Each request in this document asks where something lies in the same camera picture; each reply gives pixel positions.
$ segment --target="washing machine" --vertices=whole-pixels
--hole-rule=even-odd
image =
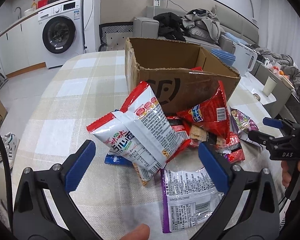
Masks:
[[[83,0],[71,0],[38,13],[41,51],[47,68],[83,54]]]

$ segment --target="tablecloth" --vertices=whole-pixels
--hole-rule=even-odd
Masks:
[[[25,167],[49,169],[75,153],[90,139],[96,143],[96,156],[77,190],[71,192],[74,203],[90,225],[104,239],[119,239],[140,223],[150,226],[150,239],[189,239],[200,225],[180,232],[162,233],[162,192],[157,174],[143,187],[133,168],[104,164],[107,146],[89,134],[86,126],[114,109],[119,109],[128,95],[124,75],[124,51],[106,51],[79,55],[68,60],[46,88],[28,121],[21,138],[12,173],[15,196]],[[269,116],[251,93],[237,86],[229,105],[249,115],[262,132],[282,136],[266,127],[262,119]],[[248,171],[271,170],[278,198],[283,196],[280,162],[269,160],[269,152],[242,143]],[[186,150],[172,160],[168,169],[196,171],[202,168],[198,155]],[[59,225],[66,228],[51,194],[45,190],[50,208]],[[239,217],[242,200],[230,223]]]

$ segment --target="wooden baseboard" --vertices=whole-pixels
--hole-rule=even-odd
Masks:
[[[32,65],[30,67],[26,67],[26,68],[17,70],[15,72],[7,74],[6,76],[7,76],[7,78],[12,78],[12,77],[18,76],[20,74],[24,74],[24,73],[27,73],[27,72],[30,72],[30,71],[33,71],[33,70],[36,70],[36,69],[39,69],[39,68],[44,68],[44,67],[47,67],[46,63],[42,62],[42,63],[39,63],[39,64]]]

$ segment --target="cabinet door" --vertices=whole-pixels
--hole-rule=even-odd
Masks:
[[[6,75],[14,71],[11,66],[10,56],[11,50],[8,41],[8,33],[5,33],[0,37],[0,61]]]
[[[8,43],[10,47],[10,60],[13,72],[29,67],[28,57],[22,37],[21,25],[14,26],[8,32]]]
[[[45,62],[43,50],[46,50],[42,42],[42,31],[40,31],[38,18],[35,16],[21,23],[23,41],[28,56],[29,65]]]

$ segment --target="washing machine door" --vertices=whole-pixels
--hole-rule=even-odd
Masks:
[[[43,28],[42,41],[48,51],[60,54],[72,45],[76,34],[74,22],[66,17],[50,19]]]

